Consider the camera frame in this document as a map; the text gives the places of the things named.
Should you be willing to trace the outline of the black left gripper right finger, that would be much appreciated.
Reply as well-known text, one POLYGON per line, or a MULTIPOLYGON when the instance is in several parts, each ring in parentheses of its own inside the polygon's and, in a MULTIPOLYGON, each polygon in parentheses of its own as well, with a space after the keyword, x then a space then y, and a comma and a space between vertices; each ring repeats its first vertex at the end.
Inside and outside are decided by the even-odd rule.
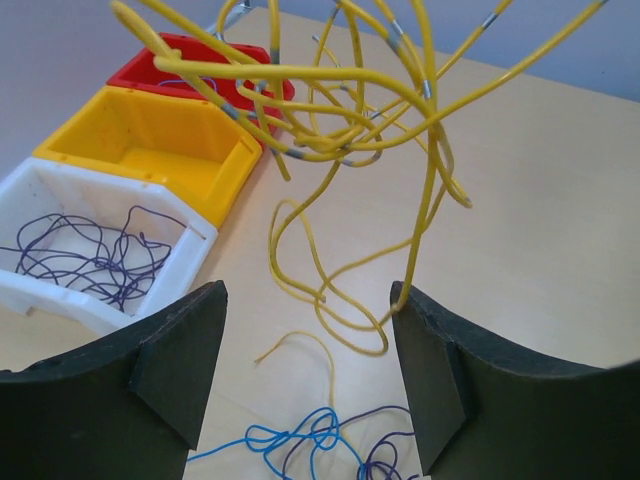
POLYGON ((521 346, 417 288, 393 332, 422 472, 434 479, 635 479, 639 365, 521 346))

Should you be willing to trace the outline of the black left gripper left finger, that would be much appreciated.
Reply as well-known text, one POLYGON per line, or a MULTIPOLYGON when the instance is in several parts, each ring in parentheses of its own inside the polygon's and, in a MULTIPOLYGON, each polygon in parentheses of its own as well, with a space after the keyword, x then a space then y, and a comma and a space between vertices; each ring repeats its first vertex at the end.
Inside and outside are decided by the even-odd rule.
POLYGON ((2 478, 182 478, 227 306, 225 284, 209 282, 95 341, 2 371, 2 478))

